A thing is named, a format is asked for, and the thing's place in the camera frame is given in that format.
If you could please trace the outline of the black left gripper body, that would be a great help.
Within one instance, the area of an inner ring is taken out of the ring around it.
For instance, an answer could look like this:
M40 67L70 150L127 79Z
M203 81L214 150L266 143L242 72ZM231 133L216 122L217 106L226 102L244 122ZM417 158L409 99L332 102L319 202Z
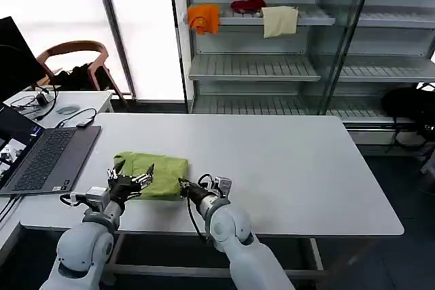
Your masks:
M110 200L124 204L126 201L141 195L141 186L130 176L118 175L108 178Z

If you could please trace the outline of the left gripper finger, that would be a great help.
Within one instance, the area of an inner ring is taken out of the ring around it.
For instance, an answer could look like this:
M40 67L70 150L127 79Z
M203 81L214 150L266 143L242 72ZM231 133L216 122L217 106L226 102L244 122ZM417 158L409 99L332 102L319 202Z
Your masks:
M154 180L154 164L147 169L145 173L131 179L131 183L135 186L139 186L141 189L145 189L152 184Z
M118 180L125 178L125 174L122 172L125 161L126 160L121 160L118 163L115 163L113 168L107 170L108 180Z

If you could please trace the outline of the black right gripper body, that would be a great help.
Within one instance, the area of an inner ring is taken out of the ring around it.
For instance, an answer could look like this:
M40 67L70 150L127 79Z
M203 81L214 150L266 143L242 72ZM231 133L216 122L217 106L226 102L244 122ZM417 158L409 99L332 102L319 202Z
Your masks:
M189 199L203 199L208 195L208 191L195 184L195 183L185 183L183 185L183 197Z

